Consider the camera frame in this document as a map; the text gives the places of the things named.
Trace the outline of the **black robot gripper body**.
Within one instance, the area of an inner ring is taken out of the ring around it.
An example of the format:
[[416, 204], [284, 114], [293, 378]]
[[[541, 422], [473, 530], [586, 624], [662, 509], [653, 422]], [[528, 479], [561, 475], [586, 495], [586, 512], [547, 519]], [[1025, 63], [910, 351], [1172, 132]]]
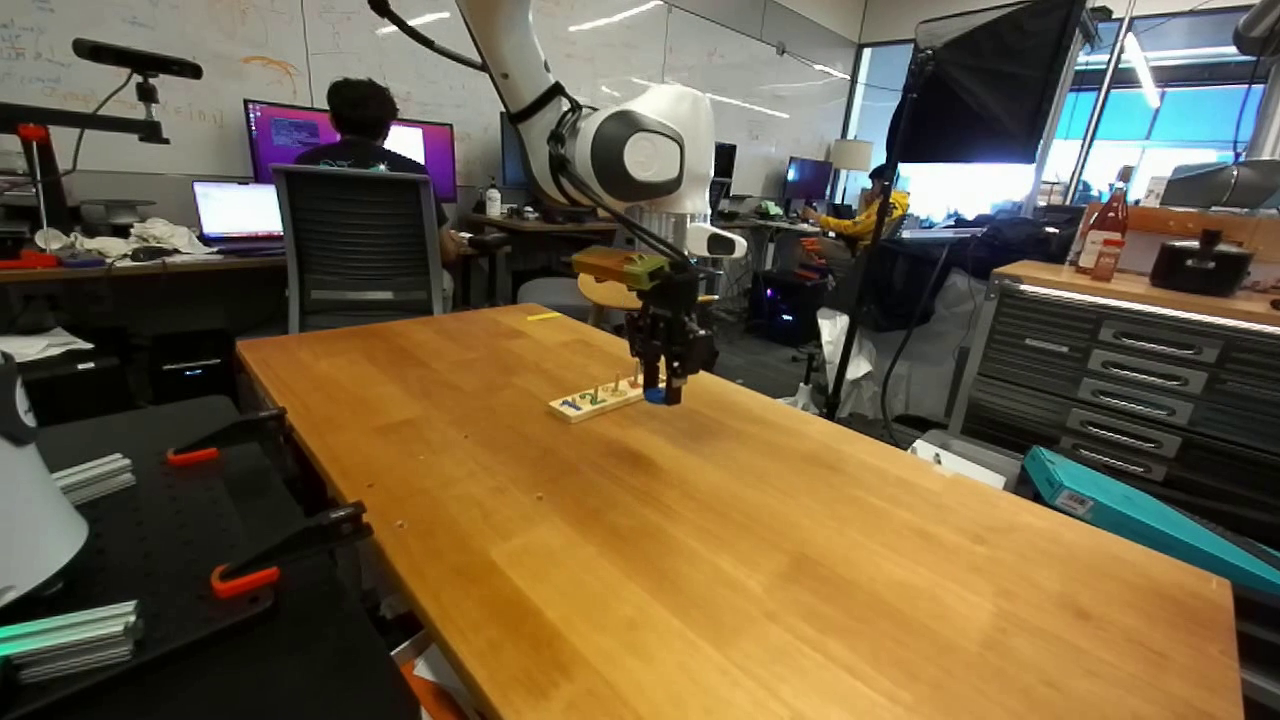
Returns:
[[640, 257], [628, 290], [628, 348], [647, 381], [687, 381], [717, 366], [717, 340], [700, 326], [700, 273], [687, 259]]

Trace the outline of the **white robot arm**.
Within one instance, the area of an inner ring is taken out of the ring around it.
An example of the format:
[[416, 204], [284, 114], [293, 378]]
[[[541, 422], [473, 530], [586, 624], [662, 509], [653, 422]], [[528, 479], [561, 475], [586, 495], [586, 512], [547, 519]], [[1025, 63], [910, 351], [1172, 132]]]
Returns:
[[476, 59], [426, 42], [392, 0], [368, 7], [421, 50], [485, 72], [537, 189], [565, 207], [602, 212], [640, 244], [628, 259], [590, 248], [570, 263], [637, 293], [625, 334], [644, 398], [678, 406], [684, 386], [717, 366], [700, 299], [717, 268], [747, 253], [739, 232], [710, 220], [710, 99], [684, 83], [647, 83], [608, 109], [570, 97], [537, 42], [530, 0], [455, 0]]

